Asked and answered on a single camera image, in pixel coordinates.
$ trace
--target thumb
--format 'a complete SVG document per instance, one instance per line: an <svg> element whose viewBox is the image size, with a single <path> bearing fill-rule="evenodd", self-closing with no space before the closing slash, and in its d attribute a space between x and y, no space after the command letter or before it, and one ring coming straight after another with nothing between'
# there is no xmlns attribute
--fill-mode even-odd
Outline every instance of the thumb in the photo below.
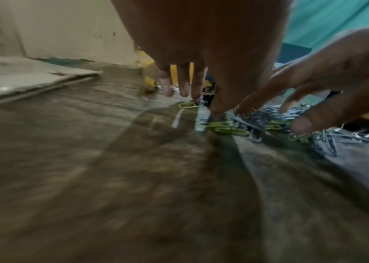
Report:
<svg viewBox="0 0 369 263"><path fill-rule="evenodd" d="M324 130L369 113L369 79L353 91L343 92L312 107L291 123L298 134Z"/></svg>

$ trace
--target pile of paper clips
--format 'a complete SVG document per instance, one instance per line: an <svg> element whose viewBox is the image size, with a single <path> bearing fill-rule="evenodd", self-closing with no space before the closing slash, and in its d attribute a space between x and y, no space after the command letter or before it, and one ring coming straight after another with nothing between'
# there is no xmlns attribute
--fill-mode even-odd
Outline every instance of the pile of paper clips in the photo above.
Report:
<svg viewBox="0 0 369 263"><path fill-rule="evenodd" d="M339 144L369 144L369 130L350 132L342 127L334 127L322 132L297 135L290 131L290 123L305 112L310 105L292 108L284 114L278 113L278 106L266 105L248 115L227 114L227 121L203 122L200 125L220 134L248 136L254 143L262 141L271 132L282 132L288 135L291 142L301 142L313 146L321 154L337 156Z"/></svg>

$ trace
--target turquoise fabric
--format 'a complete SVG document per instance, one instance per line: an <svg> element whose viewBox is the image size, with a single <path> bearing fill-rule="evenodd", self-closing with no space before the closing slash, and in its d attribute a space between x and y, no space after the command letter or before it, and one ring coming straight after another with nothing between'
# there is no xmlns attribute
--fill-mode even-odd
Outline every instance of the turquoise fabric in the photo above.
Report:
<svg viewBox="0 0 369 263"><path fill-rule="evenodd" d="M317 49L338 32L369 25L369 0L297 0L285 43Z"/></svg>

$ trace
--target skin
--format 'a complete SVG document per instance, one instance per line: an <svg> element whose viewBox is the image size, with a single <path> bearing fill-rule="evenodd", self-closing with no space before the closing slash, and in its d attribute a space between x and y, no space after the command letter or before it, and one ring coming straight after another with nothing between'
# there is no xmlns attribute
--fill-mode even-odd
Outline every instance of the skin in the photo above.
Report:
<svg viewBox="0 0 369 263"><path fill-rule="evenodd" d="M236 109L247 113L290 87L298 87L280 108L285 112L308 94L343 91L312 107L291 124L296 133L340 125L369 112L369 26L343 32L321 50L275 70L267 85Z"/></svg>
<svg viewBox="0 0 369 263"><path fill-rule="evenodd" d="M170 65L180 94L201 96L207 68L216 81L210 110L237 106L267 83L292 0L112 0L134 41L155 60L164 94L173 96ZM189 83L189 65L194 80Z"/></svg>

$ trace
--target wooden table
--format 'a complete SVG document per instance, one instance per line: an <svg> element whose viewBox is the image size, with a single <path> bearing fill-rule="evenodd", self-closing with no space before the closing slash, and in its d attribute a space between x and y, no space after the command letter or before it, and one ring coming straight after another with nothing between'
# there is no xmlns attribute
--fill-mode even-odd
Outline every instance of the wooden table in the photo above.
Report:
<svg viewBox="0 0 369 263"><path fill-rule="evenodd" d="M140 70L80 66L105 75L0 105L0 262L369 262L369 148L196 132Z"/></svg>

